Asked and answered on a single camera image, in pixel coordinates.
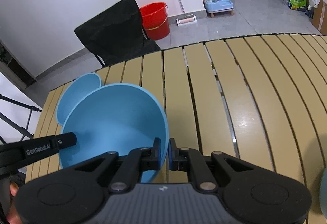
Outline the person's hand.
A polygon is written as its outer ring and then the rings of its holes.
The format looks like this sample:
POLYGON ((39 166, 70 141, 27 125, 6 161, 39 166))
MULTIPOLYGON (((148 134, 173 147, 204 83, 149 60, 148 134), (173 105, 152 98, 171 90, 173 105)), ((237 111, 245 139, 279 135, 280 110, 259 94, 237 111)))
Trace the person's hand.
POLYGON ((19 190, 19 187, 13 181, 10 183, 9 187, 10 187, 10 194, 11 194, 11 207, 6 216, 6 219, 10 224, 22 224, 22 220, 20 219, 20 216, 15 207, 15 196, 19 190))

